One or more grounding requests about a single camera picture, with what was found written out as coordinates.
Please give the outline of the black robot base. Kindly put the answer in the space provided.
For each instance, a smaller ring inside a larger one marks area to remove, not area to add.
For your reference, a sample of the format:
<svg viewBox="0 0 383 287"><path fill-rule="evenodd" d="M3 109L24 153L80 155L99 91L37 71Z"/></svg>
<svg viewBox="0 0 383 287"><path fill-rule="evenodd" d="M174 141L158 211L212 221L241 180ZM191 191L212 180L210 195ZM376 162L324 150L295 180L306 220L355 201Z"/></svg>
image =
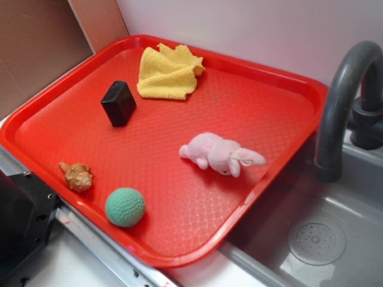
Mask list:
<svg viewBox="0 0 383 287"><path fill-rule="evenodd" d="M1 285L47 246L56 205L39 177L1 173Z"/></svg>

